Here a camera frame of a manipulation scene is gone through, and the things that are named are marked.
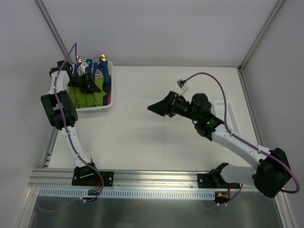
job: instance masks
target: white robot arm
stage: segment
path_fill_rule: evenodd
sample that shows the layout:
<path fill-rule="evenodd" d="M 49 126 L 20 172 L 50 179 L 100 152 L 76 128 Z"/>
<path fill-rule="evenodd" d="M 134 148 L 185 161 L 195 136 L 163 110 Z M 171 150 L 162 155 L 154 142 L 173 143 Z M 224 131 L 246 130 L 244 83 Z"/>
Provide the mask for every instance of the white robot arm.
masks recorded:
<path fill-rule="evenodd" d="M 52 84 L 48 94 L 41 97 L 41 102 L 50 124 L 63 134 L 74 157 L 76 168 L 74 169 L 72 185 L 93 186 L 96 182 L 99 182 L 99 178 L 96 172 L 90 168 L 90 166 L 95 167 L 95 164 L 81 146 L 76 130 L 78 116 L 68 95 L 67 88 L 68 86 L 79 87 L 80 91 L 85 94 L 101 92 L 101 90 L 93 82 L 90 75 L 85 72 L 85 68 L 88 66 L 87 63 L 82 63 L 78 67 L 81 71 L 81 76 L 75 76 L 71 72 L 72 66 L 67 62 L 63 65 L 62 70 L 59 71 L 63 62 L 57 62 L 57 67 L 52 68 L 49 72 Z"/>
<path fill-rule="evenodd" d="M 284 151 L 279 148 L 272 151 L 231 132 L 222 120 L 211 113 L 211 103 L 205 94 L 195 94 L 190 103 L 180 94 L 170 91 L 162 101 L 150 105 L 148 110 L 161 116 L 173 117 L 178 114 L 191 119 L 202 137 L 229 148 L 251 165 L 220 164 L 206 180 L 212 182 L 213 186 L 214 183 L 216 186 L 233 182 L 247 184 L 256 186 L 261 193 L 273 198 L 291 179 L 292 172 Z"/>

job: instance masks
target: white plastic basket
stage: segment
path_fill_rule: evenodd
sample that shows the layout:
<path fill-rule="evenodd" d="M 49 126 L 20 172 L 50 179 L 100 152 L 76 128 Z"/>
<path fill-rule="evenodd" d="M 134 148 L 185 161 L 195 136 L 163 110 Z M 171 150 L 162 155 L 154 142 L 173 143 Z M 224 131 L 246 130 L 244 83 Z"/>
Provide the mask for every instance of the white plastic basket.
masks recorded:
<path fill-rule="evenodd" d="M 224 121 L 224 113 L 225 113 L 224 101 L 215 101 L 213 103 L 213 108 L 214 108 L 215 116 L 221 119 L 222 121 Z M 232 104 L 230 101 L 227 101 L 227 124 L 229 129 L 240 133 L 236 118 L 233 113 Z"/>
<path fill-rule="evenodd" d="M 113 63 L 111 61 L 108 61 L 108 69 L 109 74 L 111 76 L 111 102 L 108 105 L 105 106 L 98 106 L 98 107 L 89 107 L 89 108 L 77 108 L 77 112 L 86 112 L 86 111 L 96 111 L 100 109 L 106 109 L 112 106 L 113 100 L 114 100 L 114 80 L 115 77 L 113 76 Z"/>

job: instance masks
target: white table surface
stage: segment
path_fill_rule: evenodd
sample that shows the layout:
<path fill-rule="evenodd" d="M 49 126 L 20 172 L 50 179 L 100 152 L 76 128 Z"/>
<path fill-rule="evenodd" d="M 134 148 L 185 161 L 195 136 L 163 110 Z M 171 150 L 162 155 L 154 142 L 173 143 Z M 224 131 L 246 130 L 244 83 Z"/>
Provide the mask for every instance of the white table surface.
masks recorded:
<path fill-rule="evenodd" d="M 78 113 L 77 131 L 83 148 L 99 169 L 209 171 L 222 162 L 248 166 L 223 146 L 201 137 L 181 116 L 161 117 L 147 106 L 162 100 L 170 90 L 179 92 L 176 81 L 197 72 L 214 75 L 232 103 L 239 131 L 256 142 L 249 111 L 235 68 L 114 66 L 114 103 L 108 111 Z M 209 101 L 222 100 L 217 83 L 196 76 L 184 95 L 206 93 Z M 64 137 L 58 133 L 49 168 L 74 168 Z"/>

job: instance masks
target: white enclosure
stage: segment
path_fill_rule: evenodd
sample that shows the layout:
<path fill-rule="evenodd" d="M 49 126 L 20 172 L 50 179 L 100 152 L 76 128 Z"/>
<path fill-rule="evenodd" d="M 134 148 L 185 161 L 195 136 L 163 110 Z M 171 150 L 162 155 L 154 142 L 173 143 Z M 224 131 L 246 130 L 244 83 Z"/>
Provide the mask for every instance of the white enclosure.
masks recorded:
<path fill-rule="evenodd" d="M 234 66 L 276 0 L 45 0 L 67 47 L 116 65 Z"/>

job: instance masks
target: metal frame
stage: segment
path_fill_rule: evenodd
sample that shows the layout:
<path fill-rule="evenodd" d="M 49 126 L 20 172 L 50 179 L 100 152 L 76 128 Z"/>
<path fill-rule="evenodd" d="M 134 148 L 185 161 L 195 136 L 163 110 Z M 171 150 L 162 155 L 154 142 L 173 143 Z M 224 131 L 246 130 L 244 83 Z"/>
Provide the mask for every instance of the metal frame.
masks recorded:
<path fill-rule="evenodd" d="M 298 228 L 298 224 L 292 213 L 287 194 L 280 192 L 277 194 L 275 200 L 284 228 Z"/>
<path fill-rule="evenodd" d="M 48 167 L 49 161 L 51 160 L 54 145 L 56 142 L 57 134 L 58 134 L 58 130 L 55 127 L 53 127 L 52 131 L 50 133 L 50 136 L 48 138 L 48 141 L 47 141 L 44 159 L 41 162 L 42 168 Z"/>
<path fill-rule="evenodd" d="M 253 44 L 251 45 L 248 53 L 246 54 L 241 66 L 239 67 L 241 72 L 243 71 L 243 69 L 246 66 L 246 64 L 248 63 L 248 61 L 250 60 L 254 51 L 258 48 L 258 45 L 260 44 L 260 42 L 261 42 L 262 38 L 264 37 L 264 35 L 266 34 L 266 32 L 268 31 L 269 26 L 271 25 L 273 19 L 276 17 L 277 13 L 281 9 L 284 2 L 285 2 L 285 0 L 278 0 L 276 2 L 275 6 L 273 7 L 273 9 L 271 10 L 271 12 L 270 12 L 269 16 L 267 17 L 264 25 L 262 26 L 262 28 L 259 31 L 255 40 L 253 41 Z"/>
<path fill-rule="evenodd" d="M 21 207 L 22 211 L 19 213 L 14 227 L 27 228 L 29 226 L 38 192 L 39 188 L 37 187 L 28 188 L 25 201 Z"/>
<path fill-rule="evenodd" d="M 57 31 L 54 23 L 53 23 L 52 18 L 50 17 L 50 15 L 49 15 L 49 13 L 47 11 L 47 8 L 45 7 L 45 5 L 44 5 L 44 3 L 43 3 L 42 0 L 34 0 L 34 1 L 36 3 L 36 5 L 37 5 L 37 7 L 38 7 L 38 9 L 40 11 L 40 13 L 42 14 L 45 22 L 47 23 L 47 26 L 50 29 L 50 31 L 51 31 L 51 33 L 52 33 L 52 35 L 53 35 L 56 43 L 58 44 L 58 47 L 60 48 L 60 50 L 61 50 L 62 54 L 64 55 L 64 57 L 66 57 L 67 54 L 68 54 L 68 51 L 67 51 L 66 46 L 63 43 L 63 41 L 62 41 L 62 39 L 61 39 L 61 37 L 59 35 L 59 33 L 58 33 L 58 31 Z M 71 57 L 68 58 L 68 61 L 70 63 L 72 63 Z"/>
<path fill-rule="evenodd" d="M 257 125 L 257 119 L 256 119 L 256 116 L 255 116 L 254 111 L 253 111 L 253 107 L 252 107 L 252 104 L 251 104 L 251 101 L 250 101 L 249 93 L 248 93 L 248 90 L 247 90 L 247 87 L 246 87 L 246 83 L 244 81 L 243 74 L 241 73 L 241 71 L 239 69 L 237 70 L 237 72 L 238 72 L 239 80 L 240 80 L 241 85 L 242 85 L 242 89 L 243 89 L 246 104 L 247 104 L 247 107 L 248 107 L 248 110 L 249 110 L 249 115 L 250 115 L 250 119 L 251 119 L 251 122 L 252 122 L 252 125 L 253 125 L 253 129 L 254 129 L 255 134 L 256 134 L 257 143 L 263 146 L 263 140 L 262 140 L 262 137 L 261 137 L 261 134 L 260 134 L 259 127 Z"/>
<path fill-rule="evenodd" d="M 113 188 L 147 190 L 193 190 L 198 189 L 196 171 L 113 171 Z M 29 187 L 74 187 L 71 185 L 73 169 L 34 169 Z"/>

